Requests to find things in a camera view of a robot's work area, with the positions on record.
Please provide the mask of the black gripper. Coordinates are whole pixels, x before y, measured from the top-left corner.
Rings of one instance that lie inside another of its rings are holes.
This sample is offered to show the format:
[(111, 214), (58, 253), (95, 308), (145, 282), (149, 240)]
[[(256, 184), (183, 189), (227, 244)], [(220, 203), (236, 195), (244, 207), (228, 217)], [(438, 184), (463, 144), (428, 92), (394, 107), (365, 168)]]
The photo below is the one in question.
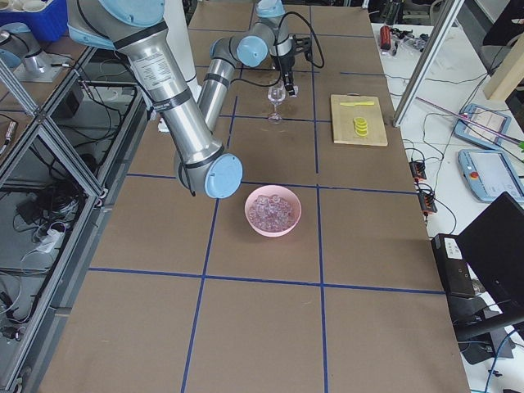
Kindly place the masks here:
[(292, 68), (294, 66), (294, 56), (273, 56), (273, 65), (274, 68), (281, 73), (280, 86), (285, 87), (286, 91), (291, 90), (295, 86), (292, 72)]

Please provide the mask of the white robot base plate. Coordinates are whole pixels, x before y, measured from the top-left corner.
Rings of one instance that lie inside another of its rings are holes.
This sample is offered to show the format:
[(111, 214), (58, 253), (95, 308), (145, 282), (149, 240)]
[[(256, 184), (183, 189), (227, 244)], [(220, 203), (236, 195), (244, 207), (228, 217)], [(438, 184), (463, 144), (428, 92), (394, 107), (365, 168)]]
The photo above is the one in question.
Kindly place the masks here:
[(195, 109), (206, 121), (209, 131), (213, 133), (230, 83), (219, 75), (206, 75), (203, 110), (199, 109), (198, 102), (202, 88), (197, 81), (183, 4), (181, 1), (172, 0), (164, 1), (164, 4), (164, 20), (168, 26), (166, 42), (182, 73), (182, 81), (187, 85), (187, 108)]

